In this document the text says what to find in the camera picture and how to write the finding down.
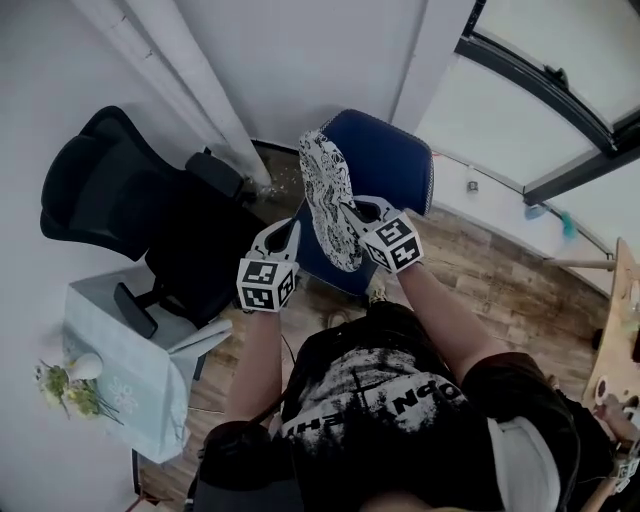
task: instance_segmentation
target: table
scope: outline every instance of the table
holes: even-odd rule
[[[609,315],[602,333],[596,363],[587,382],[582,405],[595,406],[598,379],[606,375],[609,392],[625,402],[632,396],[640,397],[640,365],[631,359],[638,330],[630,330],[630,297],[634,282],[640,281],[640,267],[636,264],[627,243],[619,238],[616,259],[608,261],[549,260],[550,265],[562,267],[601,268],[613,270],[613,286]]]
[[[124,282],[134,295],[152,287],[146,267],[71,283],[63,324],[66,362],[87,352],[97,353],[104,369],[98,392],[117,409],[121,422],[101,418],[108,433],[156,463],[179,455],[187,443],[185,426],[191,381],[197,359],[231,332],[229,320],[200,331],[184,318],[159,306],[149,308],[158,330],[145,339],[129,327],[113,291]]]

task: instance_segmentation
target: wooden stand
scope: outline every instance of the wooden stand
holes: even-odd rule
[[[638,335],[631,332],[628,322],[631,315],[630,296],[633,283],[640,280],[640,267],[636,264],[626,242],[618,239],[615,261],[549,260],[548,265],[563,267],[601,268],[614,270],[613,288],[609,303],[609,315],[602,333],[596,364],[582,395],[582,405],[595,406],[595,389],[602,375],[608,378],[609,392],[624,402],[632,396],[640,396],[640,365],[632,360]]]

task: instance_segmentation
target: black and white patterned fabric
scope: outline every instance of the black and white patterned fabric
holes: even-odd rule
[[[309,131],[300,137],[300,168],[320,247],[340,270],[357,270],[362,249],[340,209],[340,203],[355,207],[344,156],[318,130]]]

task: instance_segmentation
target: black office chair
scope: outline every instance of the black office chair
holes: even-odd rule
[[[240,258],[265,224],[242,207],[242,178],[197,153],[175,169],[145,142],[118,107],[96,113],[56,156],[42,190],[40,227],[47,238],[98,245],[145,261],[153,290],[114,290],[120,311],[142,336],[157,324],[159,303],[197,328],[236,296]]]

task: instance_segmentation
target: blue cushion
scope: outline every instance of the blue cushion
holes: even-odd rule
[[[426,214],[433,194],[433,161],[429,147],[384,121],[357,110],[344,110],[322,132],[342,152],[349,166],[354,195],[384,197],[399,210]],[[301,224],[297,261],[309,274],[352,295],[364,295],[376,270],[365,254],[355,272],[336,268],[325,256],[303,201],[295,216]]]

